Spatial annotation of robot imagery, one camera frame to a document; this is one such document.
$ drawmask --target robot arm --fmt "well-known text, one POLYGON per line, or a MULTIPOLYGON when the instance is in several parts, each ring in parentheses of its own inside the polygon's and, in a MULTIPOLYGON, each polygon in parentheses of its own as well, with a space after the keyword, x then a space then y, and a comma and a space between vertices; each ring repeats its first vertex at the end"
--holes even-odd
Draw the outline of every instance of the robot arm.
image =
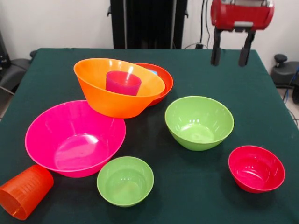
POLYGON ((215 31, 211 64, 216 66, 220 61, 221 32, 235 30, 248 33, 239 58, 239 65, 245 66, 256 31, 266 29, 273 14, 272 0, 213 0, 211 20, 215 31))

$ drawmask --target green table cover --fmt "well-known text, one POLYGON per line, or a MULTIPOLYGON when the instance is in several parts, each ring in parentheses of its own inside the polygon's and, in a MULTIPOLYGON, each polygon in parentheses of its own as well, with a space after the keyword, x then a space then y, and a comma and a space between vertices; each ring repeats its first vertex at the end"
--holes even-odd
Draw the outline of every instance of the green table cover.
MULTIPOLYGON (((40 49, 0 122, 0 184, 33 165, 24 146, 33 119, 62 102, 84 99, 73 65, 107 57, 153 63, 167 69, 174 86, 166 99, 126 119, 127 135, 116 153, 136 156, 153 169, 152 192, 140 204, 119 208, 98 193, 97 175, 72 179, 53 173, 54 186, 28 224, 299 223, 299 132, 258 54, 240 68, 240 51, 224 50, 218 67, 209 50, 40 49), (235 127, 219 146, 192 152, 180 146, 164 122, 175 99, 200 95, 222 102, 235 127), (284 184, 265 194, 241 190, 228 170, 229 153, 258 145, 276 154, 286 171, 284 184)), ((20 223, 0 208, 0 223, 20 223)))

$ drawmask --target large orange bowl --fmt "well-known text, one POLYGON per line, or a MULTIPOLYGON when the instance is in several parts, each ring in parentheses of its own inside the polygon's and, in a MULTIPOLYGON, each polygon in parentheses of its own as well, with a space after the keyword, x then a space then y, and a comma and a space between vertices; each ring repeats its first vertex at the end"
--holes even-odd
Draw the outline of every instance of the large orange bowl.
POLYGON ((132 118, 139 115, 165 89, 164 81, 153 72, 115 59, 85 59, 75 64, 74 71, 90 107, 114 118, 132 118), (134 74, 141 79, 137 96, 105 90, 107 72, 116 70, 134 74))
POLYGON ((164 97, 166 97, 166 95, 170 92, 170 90, 173 87, 173 79, 172 79, 171 74, 168 71, 166 71, 165 69, 163 69, 157 65, 154 65, 154 64, 147 64, 147 63, 136 63, 136 64, 138 64, 146 69, 156 71, 158 76, 164 81, 164 83, 165 83, 164 91, 161 92, 159 94, 159 96, 153 102, 150 103, 149 106, 153 106, 153 105, 156 105, 157 103, 160 103, 160 101, 164 97))

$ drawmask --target small green bowl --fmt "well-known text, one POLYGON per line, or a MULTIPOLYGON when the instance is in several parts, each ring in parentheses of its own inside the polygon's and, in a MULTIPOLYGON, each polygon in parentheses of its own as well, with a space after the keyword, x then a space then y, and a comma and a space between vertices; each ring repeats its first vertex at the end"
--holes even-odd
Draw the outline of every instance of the small green bowl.
POLYGON ((106 201, 130 207, 146 198, 154 185, 150 166, 141 159, 124 156, 108 162, 99 172, 97 186, 106 201))
POLYGON ((234 128, 228 108, 214 99, 199 96, 172 102, 165 112, 165 121, 175 140, 192 151, 215 147, 234 128))

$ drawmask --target small red bowl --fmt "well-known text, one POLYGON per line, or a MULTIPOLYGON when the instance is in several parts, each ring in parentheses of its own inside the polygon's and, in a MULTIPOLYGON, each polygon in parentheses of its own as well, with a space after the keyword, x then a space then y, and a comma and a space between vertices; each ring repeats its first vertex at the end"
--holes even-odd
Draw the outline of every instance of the small red bowl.
POLYGON ((285 180, 282 162, 258 146, 241 146, 231 152, 228 167, 236 183, 249 193, 275 190, 285 180))
POLYGON ((172 76, 171 74, 166 71, 165 69, 157 66, 157 65, 154 65, 154 64, 147 64, 147 63, 136 63, 137 65, 141 66, 141 67, 144 67, 146 69, 149 69, 149 70, 153 70, 153 71, 156 71, 158 76, 164 81, 165 83, 165 89, 163 92, 160 93, 160 95, 154 99, 153 102, 150 103, 149 106, 153 106, 153 105, 156 105, 157 103, 159 103, 164 97, 166 97, 166 95, 170 92, 170 90, 172 89, 173 87, 173 79, 172 79, 172 76))

